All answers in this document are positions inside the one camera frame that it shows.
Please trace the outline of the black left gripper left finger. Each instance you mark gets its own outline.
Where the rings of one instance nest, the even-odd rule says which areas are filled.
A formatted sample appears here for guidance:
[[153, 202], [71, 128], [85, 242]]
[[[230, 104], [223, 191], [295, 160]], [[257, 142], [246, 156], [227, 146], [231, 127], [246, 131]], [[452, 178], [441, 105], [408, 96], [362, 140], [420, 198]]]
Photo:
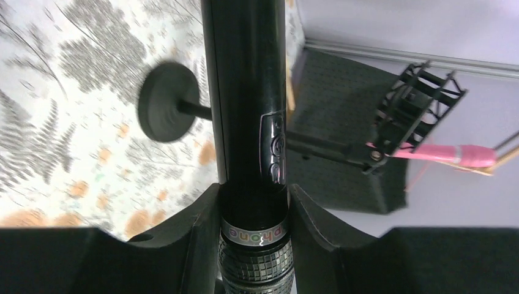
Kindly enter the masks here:
[[1, 230], [2, 293], [220, 293], [219, 185], [123, 242], [99, 228]]

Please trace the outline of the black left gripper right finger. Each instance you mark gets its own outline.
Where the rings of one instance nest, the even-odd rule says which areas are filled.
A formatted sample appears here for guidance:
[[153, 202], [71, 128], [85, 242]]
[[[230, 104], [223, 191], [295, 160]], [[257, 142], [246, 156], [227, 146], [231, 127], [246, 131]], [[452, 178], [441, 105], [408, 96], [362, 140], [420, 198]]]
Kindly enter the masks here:
[[289, 222], [299, 293], [517, 293], [518, 230], [395, 227], [374, 237], [293, 184]]

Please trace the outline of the pink microphone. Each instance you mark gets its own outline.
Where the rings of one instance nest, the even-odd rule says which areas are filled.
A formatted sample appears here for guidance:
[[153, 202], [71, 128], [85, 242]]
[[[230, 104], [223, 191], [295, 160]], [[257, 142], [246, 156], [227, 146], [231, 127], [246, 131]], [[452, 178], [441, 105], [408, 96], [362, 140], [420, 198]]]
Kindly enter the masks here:
[[491, 167], [498, 158], [495, 150], [483, 146], [422, 144], [413, 149], [410, 143], [402, 144], [391, 154], [385, 152], [385, 155], [401, 159], [442, 162], [468, 168]]

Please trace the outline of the black microphone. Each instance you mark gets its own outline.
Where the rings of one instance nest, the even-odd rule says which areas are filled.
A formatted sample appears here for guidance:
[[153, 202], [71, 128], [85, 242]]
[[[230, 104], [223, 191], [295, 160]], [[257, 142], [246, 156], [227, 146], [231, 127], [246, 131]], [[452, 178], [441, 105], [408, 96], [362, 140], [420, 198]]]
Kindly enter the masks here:
[[201, 3], [227, 293], [289, 293], [283, 1]]

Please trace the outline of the round-base mic stand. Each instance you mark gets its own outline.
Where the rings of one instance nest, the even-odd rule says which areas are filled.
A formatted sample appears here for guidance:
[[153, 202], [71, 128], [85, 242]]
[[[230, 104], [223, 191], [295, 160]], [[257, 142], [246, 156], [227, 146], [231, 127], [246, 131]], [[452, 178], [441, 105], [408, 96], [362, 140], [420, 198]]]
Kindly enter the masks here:
[[[422, 145], [434, 125], [423, 120], [430, 105], [437, 102], [454, 107], [464, 91], [444, 89], [452, 76], [440, 79], [426, 71], [426, 64], [411, 64], [399, 76], [391, 95], [380, 103], [375, 119], [373, 140], [364, 144], [327, 141], [286, 129], [283, 110], [268, 110], [267, 101], [246, 103], [247, 114], [238, 110], [221, 110], [230, 115], [223, 131], [230, 135], [222, 145], [226, 167], [239, 167], [261, 176], [282, 175], [286, 169], [286, 152], [313, 155], [353, 165], [372, 173], [384, 165], [404, 143], [413, 149]], [[167, 62], [155, 68], [145, 79], [138, 99], [138, 119], [143, 132], [157, 142], [180, 139], [194, 117], [213, 120], [212, 110], [198, 102], [200, 92], [194, 74], [185, 66]]]

